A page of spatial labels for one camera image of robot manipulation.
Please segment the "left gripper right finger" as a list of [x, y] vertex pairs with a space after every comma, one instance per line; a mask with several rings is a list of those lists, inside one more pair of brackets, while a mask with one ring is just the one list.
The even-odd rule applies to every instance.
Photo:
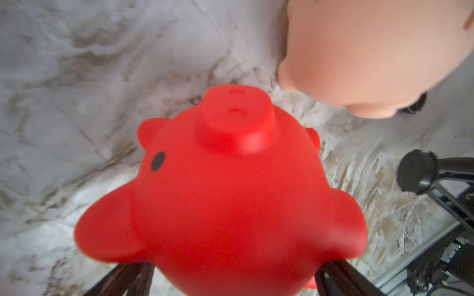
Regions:
[[384, 296], [347, 261], [330, 261], [315, 274], [320, 296]]

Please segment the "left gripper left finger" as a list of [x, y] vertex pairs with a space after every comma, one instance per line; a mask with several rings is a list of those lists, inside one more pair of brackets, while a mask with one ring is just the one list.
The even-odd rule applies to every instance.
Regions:
[[149, 296], [154, 269], [150, 263], [119, 264], [84, 296]]

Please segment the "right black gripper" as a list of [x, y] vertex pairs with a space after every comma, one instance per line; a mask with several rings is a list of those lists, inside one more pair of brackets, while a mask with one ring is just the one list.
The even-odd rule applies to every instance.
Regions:
[[[440, 181], [460, 181], [470, 186], [458, 196]], [[452, 215], [471, 233], [474, 232], [474, 159], [454, 157], [439, 159], [433, 152], [413, 150], [397, 168], [397, 184], [403, 192], [426, 194]]]

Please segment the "red piggy bank back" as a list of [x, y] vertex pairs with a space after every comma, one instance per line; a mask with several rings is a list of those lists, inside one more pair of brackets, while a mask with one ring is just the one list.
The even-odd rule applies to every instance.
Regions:
[[323, 264], [364, 253], [364, 214], [329, 185], [318, 133], [265, 91], [213, 87], [137, 137], [137, 177], [76, 225], [87, 256], [150, 262], [189, 296], [294, 296]]

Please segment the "pink piggy bank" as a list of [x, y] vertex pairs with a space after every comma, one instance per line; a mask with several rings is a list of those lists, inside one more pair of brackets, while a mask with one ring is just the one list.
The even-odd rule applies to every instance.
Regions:
[[278, 82], [362, 118], [390, 118], [474, 49], [472, 1], [290, 1]]

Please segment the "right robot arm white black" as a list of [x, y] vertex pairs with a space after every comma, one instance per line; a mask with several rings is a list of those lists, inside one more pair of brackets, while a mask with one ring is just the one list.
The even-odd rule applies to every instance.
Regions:
[[430, 296], [447, 290], [470, 295], [456, 285], [474, 284], [474, 160], [439, 159], [416, 149], [400, 161], [397, 183], [404, 192], [431, 197], [459, 222], [407, 265], [411, 294]]

